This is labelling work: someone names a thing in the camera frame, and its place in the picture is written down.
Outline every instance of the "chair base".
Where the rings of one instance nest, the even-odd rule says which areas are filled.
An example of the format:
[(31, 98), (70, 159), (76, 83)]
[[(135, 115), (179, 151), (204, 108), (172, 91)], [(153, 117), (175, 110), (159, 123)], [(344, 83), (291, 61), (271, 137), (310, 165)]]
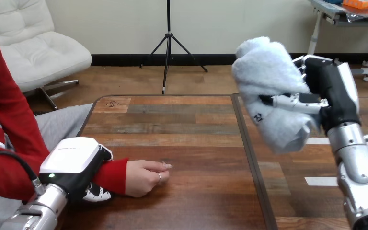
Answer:
[(44, 97), (46, 98), (46, 100), (48, 101), (48, 103), (50, 104), (51, 108), (53, 110), (57, 110), (58, 109), (57, 105), (54, 103), (54, 101), (52, 99), (50, 99), (50, 97), (48, 96), (46, 91), (47, 90), (52, 90), (52, 89), (57, 89), (57, 88), (67, 86), (67, 85), (72, 85), (72, 84), (78, 85), (79, 83), (80, 82), (78, 80), (63, 81), (63, 82), (59, 82), (59, 83), (53, 84), (53, 85), (45, 85), (41, 88), (36, 89), (35, 91), (26, 92), (24, 95), (29, 96), (31, 94), (34, 94), (37, 91), (41, 91), (43, 93)]

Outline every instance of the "tripod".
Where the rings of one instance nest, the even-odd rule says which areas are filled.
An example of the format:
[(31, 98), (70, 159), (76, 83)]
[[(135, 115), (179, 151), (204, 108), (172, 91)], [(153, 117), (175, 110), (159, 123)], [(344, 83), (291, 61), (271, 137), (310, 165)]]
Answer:
[(181, 48), (183, 48), (183, 50), (185, 50), (188, 55), (194, 60), (194, 62), (198, 65), (201, 66), (205, 72), (208, 73), (208, 70), (202, 66), (194, 57), (194, 55), (192, 55), (190, 53), (190, 51), (188, 51), (178, 40), (177, 38), (174, 37), (174, 34), (171, 33), (171, 27), (170, 27), (170, 0), (167, 0), (167, 33), (164, 36), (164, 38), (162, 39), (162, 41), (156, 46), (156, 48), (153, 50), (153, 52), (144, 60), (143, 64), (140, 65), (140, 68), (142, 68), (144, 66), (144, 64), (146, 63), (146, 61), (148, 61), (154, 54), (154, 52), (156, 52), (156, 50), (163, 44), (163, 42), (165, 40), (167, 40), (167, 51), (166, 51), (166, 63), (164, 65), (164, 79), (163, 79), (163, 91), (162, 94), (164, 94), (165, 89), (166, 89), (166, 77), (167, 77), (167, 71), (168, 71), (168, 66), (169, 66), (169, 60), (172, 57), (171, 55), (171, 39), (173, 39), (174, 41), (176, 41), (178, 43), (178, 45), (181, 46)]

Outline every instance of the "red sweater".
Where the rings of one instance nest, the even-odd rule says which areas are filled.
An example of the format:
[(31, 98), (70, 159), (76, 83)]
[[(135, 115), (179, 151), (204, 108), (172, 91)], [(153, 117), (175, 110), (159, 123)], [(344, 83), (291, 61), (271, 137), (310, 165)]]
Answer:
[[(21, 90), (14, 82), (0, 51), (0, 142), (4, 132), (9, 136), (21, 156), (34, 170), (49, 154), (37, 122)], [(94, 182), (110, 191), (124, 194), (127, 160), (105, 163)], [(0, 196), (28, 200), (34, 193), (31, 182), (19, 163), (7, 156), (0, 156)]]

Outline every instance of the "human hand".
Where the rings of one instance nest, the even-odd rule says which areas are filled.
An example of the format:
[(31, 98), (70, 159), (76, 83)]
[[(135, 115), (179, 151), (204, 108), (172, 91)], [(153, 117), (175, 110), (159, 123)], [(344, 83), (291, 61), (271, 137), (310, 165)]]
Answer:
[(128, 161), (126, 166), (126, 191), (132, 197), (142, 197), (156, 185), (169, 180), (170, 164), (155, 161)]

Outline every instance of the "cushioned armchair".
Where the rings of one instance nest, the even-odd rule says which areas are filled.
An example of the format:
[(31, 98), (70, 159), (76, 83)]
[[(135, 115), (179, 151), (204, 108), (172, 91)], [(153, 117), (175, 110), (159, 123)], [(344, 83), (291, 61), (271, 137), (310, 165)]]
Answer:
[(91, 65), (91, 54), (77, 41), (54, 32), (45, 0), (0, 0), (0, 48), (23, 92), (46, 90), (78, 80), (47, 85)]

